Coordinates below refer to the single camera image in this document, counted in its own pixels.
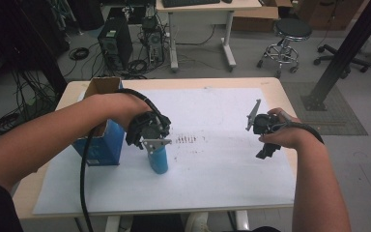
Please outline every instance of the white desk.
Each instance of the white desk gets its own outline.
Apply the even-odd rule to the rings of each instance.
[[[230,69],[234,69],[237,64],[230,48],[231,26],[233,24],[233,15],[236,10],[250,10],[261,7],[258,0],[234,0],[231,4],[220,2],[217,4],[164,8],[161,0],[157,0],[156,9],[161,13],[168,13],[168,23],[170,32],[170,60],[171,70],[176,72],[179,68],[177,61],[176,42],[173,34],[173,26],[175,25],[175,16],[184,15],[187,22],[196,24],[226,24],[224,38],[221,38],[222,47],[224,48]]]
[[[88,86],[88,81],[76,81],[68,85],[65,94],[59,102],[58,109],[76,102],[77,96],[80,95]],[[289,103],[289,100],[280,84],[275,78],[208,78],[208,79],[156,79],[156,80],[129,80],[124,81],[124,86],[137,90],[153,90],[153,89],[195,89],[203,87],[215,88],[260,88],[263,91],[265,99],[269,107],[282,106],[288,113],[294,114],[294,109]],[[296,170],[295,151],[285,150],[288,160],[293,170]],[[19,218],[52,218],[54,215],[36,216],[33,214],[35,204],[40,195],[43,185],[43,179],[46,174],[48,164],[42,167],[37,173],[31,174],[20,183],[15,195],[14,204]],[[247,209],[247,206],[236,207],[236,210]],[[77,217],[81,214],[67,215],[68,217]]]

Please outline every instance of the blue box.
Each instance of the blue box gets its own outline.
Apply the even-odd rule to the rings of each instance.
[[[122,88],[119,77],[92,78],[84,98],[95,94],[114,93]],[[89,166],[118,165],[122,151],[125,130],[112,120],[107,120],[97,127],[87,154]],[[72,143],[73,148],[82,156],[87,142],[87,135]]]

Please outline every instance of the white table leg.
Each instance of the white table leg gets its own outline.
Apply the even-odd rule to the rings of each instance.
[[[236,211],[237,230],[249,230],[248,212]]]
[[[105,232],[118,232],[120,224],[120,216],[107,217]]]
[[[233,52],[230,48],[230,34],[231,34],[231,26],[233,25],[233,16],[234,12],[228,12],[227,15],[227,25],[225,28],[225,38],[221,38],[222,47],[224,48],[225,56],[227,57],[228,64],[231,69],[237,66],[236,60],[234,59]]]
[[[168,31],[170,33],[170,61],[171,70],[175,73],[179,69],[179,63],[177,61],[177,50],[176,50],[176,40],[173,34],[173,13],[168,14]]]

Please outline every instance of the open cardboard box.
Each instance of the open cardboard box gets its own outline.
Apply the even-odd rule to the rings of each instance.
[[[120,88],[122,82],[119,77],[95,77],[90,81],[84,99],[95,94],[114,93]],[[110,119],[98,125],[90,143],[87,164],[89,166],[118,165],[124,136],[125,130]],[[80,156],[83,155],[86,142],[87,135],[72,143]]]
[[[235,11],[233,31],[269,32],[273,24],[281,17],[287,16],[292,4],[290,0],[264,0],[265,5],[247,11]]]

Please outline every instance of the person's right hand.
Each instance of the person's right hand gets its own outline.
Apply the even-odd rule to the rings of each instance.
[[[274,108],[268,111],[268,114],[277,115],[280,122],[285,122],[285,118],[281,115],[282,111],[284,111],[282,108]],[[289,116],[292,122],[300,123],[300,119],[291,115]],[[297,149],[301,143],[309,141],[309,139],[315,139],[315,137],[310,132],[299,128],[282,128],[275,133],[267,133],[258,138],[258,140],[264,143],[273,143],[294,149]]]

